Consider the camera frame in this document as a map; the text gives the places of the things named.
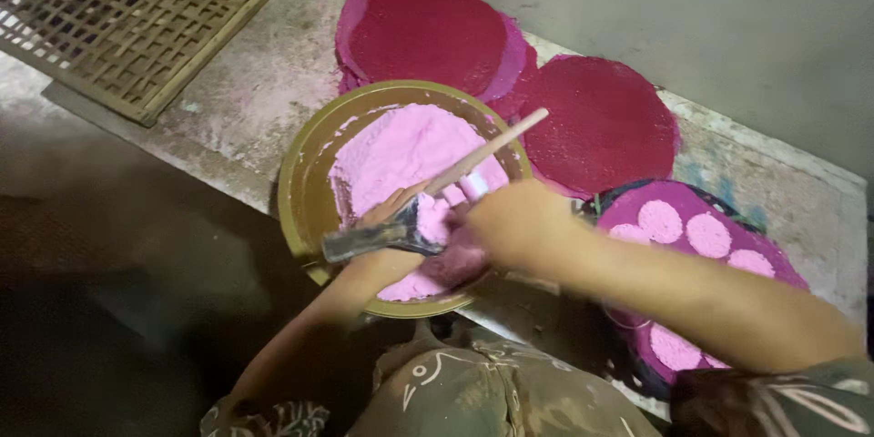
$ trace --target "person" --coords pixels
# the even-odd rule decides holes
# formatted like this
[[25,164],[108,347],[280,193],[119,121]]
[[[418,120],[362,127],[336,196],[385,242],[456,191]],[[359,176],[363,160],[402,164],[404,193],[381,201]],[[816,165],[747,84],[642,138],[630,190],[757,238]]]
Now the person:
[[[361,222],[387,218],[421,186],[399,189]],[[683,371],[672,435],[867,435],[874,371],[862,335],[800,289],[715,261],[620,242],[571,213],[535,180],[487,195],[465,224],[495,264],[633,309],[731,364]],[[297,388],[330,377],[336,346],[383,287],[422,257],[380,250],[355,258],[258,353],[201,422],[203,435],[305,435],[329,411]],[[332,382],[343,392],[342,382]],[[356,435],[658,435],[603,379],[484,329],[416,339],[383,355]]]

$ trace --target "pink circle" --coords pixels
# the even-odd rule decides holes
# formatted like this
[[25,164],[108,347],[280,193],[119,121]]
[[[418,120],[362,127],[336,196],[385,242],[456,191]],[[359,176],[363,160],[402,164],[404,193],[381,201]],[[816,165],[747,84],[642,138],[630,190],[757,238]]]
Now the pink circle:
[[709,211],[689,219],[686,237],[695,251],[707,258],[722,258],[732,249],[732,236],[728,229]]
[[674,371],[694,369],[701,362],[701,349],[661,324],[654,324],[650,331],[650,347],[659,361]]
[[732,366],[726,364],[725,362],[715,358],[713,355],[705,354],[705,361],[707,364],[710,364],[714,369],[730,369]]
[[653,241],[670,244],[683,235],[683,220],[674,207],[662,200],[646,202],[637,212],[637,223]]
[[728,257],[728,266],[745,270],[751,274],[761,275],[763,277],[773,278],[774,271],[771,262],[768,261],[761,253],[749,249],[738,249]]
[[649,244],[650,234],[637,225],[619,224],[610,229],[609,236],[629,243]]

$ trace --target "brass bowl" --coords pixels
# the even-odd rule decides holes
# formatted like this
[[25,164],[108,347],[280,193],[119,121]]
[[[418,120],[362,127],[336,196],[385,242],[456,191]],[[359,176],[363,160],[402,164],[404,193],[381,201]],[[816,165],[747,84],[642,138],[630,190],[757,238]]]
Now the brass bowl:
[[[406,105],[434,104],[464,118],[485,139],[507,131],[503,120],[485,104],[446,85],[421,80],[392,80],[366,85],[331,101],[313,115],[292,142],[279,170],[279,222],[292,253],[307,264],[307,274],[319,285],[339,272],[326,264],[322,236],[340,226],[328,171],[339,150],[384,112]],[[335,136],[343,124],[342,136]],[[518,141],[495,153],[510,181],[530,177],[528,157]],[[453,291],[408,301],[371,300],[366,311],[386,317],[416,318],[442,314],[474,300],[466,294],[473,282]]]

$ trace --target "wooden handle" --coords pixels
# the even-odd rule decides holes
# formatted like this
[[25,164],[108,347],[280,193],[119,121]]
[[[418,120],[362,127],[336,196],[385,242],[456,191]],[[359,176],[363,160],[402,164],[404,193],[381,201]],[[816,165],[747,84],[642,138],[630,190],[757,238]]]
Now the wooden handle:
[[486,157],[497,152],[499,148],[507,145],[547,116],[549,116],[549,111],[545,107],[541,107],[529,114],[522,121],[519,121],[511,129],[507,130],[507,132],[501,133],[494,139],[485,142],[473,152],[464,156],[459,162],[453,164],[451,168],[431,179],[431,183],[425,186],[423,193],[434,196],[441,189],[462,179],[464,175],[470,174],[470,171],[474,170],[479,163],[485,161]]

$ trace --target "woven bamboo tray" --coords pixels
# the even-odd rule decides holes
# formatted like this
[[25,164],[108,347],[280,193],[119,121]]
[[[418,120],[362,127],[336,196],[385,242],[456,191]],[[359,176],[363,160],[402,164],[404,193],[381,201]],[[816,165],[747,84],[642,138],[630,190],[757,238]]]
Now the woven bamboo tray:
[[0,0],[0,50],[150,127],[267,0]]

